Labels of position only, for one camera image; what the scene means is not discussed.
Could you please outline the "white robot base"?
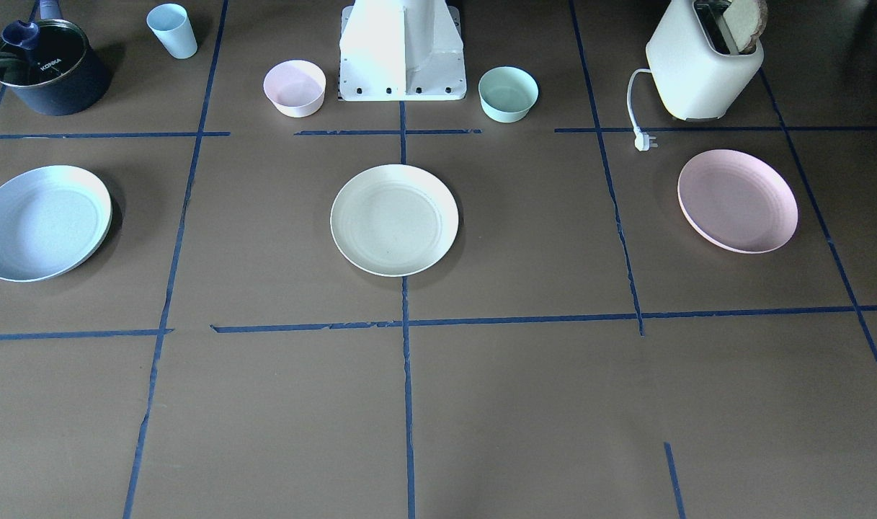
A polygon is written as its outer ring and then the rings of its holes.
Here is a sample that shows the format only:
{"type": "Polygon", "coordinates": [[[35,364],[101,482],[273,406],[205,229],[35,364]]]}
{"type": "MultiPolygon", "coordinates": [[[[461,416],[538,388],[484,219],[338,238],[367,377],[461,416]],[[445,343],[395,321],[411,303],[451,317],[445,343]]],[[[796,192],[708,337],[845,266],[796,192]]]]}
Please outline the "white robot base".
{"type": "Polygon", "coordinates": [[[468,83],[460,23],[459,8],[445,1],[356,1],[344,7],[340,99],[463,99],[468,83]]]}

